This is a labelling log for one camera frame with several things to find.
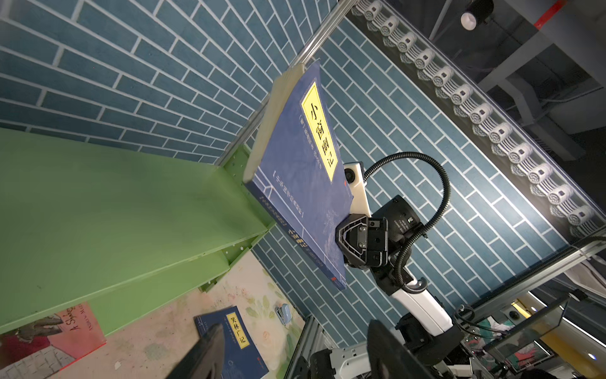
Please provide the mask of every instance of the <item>blue brick wall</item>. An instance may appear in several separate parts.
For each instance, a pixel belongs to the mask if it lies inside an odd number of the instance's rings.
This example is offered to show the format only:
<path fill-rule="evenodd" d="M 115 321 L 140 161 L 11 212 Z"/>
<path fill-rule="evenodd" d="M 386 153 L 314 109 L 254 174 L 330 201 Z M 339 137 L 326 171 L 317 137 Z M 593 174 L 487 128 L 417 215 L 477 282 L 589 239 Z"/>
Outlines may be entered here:
<path fill-rule="evenodd" d="M 335 4 L 0 1 L 0 127 L 214 163 Z"/>
<path fill-rule="evenodd" d="M 430 281 L 448 312 L 551 255 L 566 242 L 486 156 L 349 20 L 317 54 L 322 85 L 345 162 L 365 167 L 397 151 L 436 158 L 452 181 L 444 218 L 419 240 L 408 268 Z M 424 221 L 441 201 L 441 182 L 420 161 L 397 161 L 368 181 L 370 208 L 402 195 Z M 304 315 L 313 314 L 340 346 L 365 340 L 368 321 L 394 325 L 406 310 L 376 288 L 369 272 L 348 269 L 338 292 L 291 240 L 274 228 L 253 249 Z"/>

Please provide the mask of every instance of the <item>spotlight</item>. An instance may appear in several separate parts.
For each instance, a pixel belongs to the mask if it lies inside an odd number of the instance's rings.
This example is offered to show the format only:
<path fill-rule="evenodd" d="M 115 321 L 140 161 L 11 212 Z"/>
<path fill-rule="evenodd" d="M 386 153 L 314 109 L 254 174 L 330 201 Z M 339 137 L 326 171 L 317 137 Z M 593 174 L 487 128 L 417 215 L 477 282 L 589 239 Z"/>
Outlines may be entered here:
<path fill-rule="evenodd" d="M 474 30 L 493 10 L 493 0 L 472 0 L 461 15 L 461 25 L 467 30 Z"/>

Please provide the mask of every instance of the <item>floral tabletop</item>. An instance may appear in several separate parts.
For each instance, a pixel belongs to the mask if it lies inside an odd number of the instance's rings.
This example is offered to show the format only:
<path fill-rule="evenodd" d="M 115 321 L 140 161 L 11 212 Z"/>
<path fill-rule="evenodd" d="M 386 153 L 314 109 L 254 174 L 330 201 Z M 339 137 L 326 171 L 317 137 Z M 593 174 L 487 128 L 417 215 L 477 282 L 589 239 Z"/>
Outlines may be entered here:
<path fill-rule="evenodd" d="M 287 303 L 284 326 L 275 307 Z M 164 378 L 198 340 L 197 315 L 237 306 L 267 379 L 282 379 L 305 322 L 251 252 L 207 293 L 195 289 L 107 337 L 107 344 L 53 378 Z"/>

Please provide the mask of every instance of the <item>book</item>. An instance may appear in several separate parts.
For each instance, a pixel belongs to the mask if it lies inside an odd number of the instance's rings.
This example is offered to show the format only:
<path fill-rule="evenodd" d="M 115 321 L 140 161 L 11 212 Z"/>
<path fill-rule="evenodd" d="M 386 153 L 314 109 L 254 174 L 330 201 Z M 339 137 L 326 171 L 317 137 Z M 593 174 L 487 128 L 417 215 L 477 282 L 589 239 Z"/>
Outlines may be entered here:
<path fill-rule="evenodd" d="M 0 378 L 47 378 L 104 344 L 93 311 L 78 304 L 0 335 Z"/>
<path fill-rule="evenodd" d="M 223 325 L 225 357 L 222 379 L 260 379 L 269 372 L 250 338 L 238 307 L 230 307 L 194 318 L 202 337 L 215 324 Z"/>
<path fill-rule="evenodd" d="M 335 228 L 353 196 L 320 84 L 320 66 L 296 65 L 273 84 L 242 181 L 338 289 L 345 289 Z"/>

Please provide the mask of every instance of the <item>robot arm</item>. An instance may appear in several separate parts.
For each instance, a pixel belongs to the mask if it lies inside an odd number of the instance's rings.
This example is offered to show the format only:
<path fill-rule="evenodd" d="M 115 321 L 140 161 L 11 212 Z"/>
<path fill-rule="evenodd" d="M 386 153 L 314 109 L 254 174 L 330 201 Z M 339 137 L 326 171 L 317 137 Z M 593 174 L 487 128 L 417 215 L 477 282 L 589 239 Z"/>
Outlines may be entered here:
<path fill-rule="evenodd" d="M 346 164 L 344 168 L 353 194 L 351 216 L 341 224 L 343 227 L 340 226 L 337 233 L 346 262 L 358 268 L 370 266 L 379 288 L 402 303 L 432 336 L 449 330 L 453 326 L 452 319 L 428 291 L 405 292 L 393 278 L 395 268 L 393 260 L 390 261 L 393 240 L 400 234 L 406 236 L 413 233 L 422 225 L 419 217 L 400 196 L 390 202 L 399 201 L 400 204 L 386 204 L 371 215 L 361 164 Z M 415 287 L 418 283 L 405 267 L 402 268 L 402 277 L 409 287 Z"/>

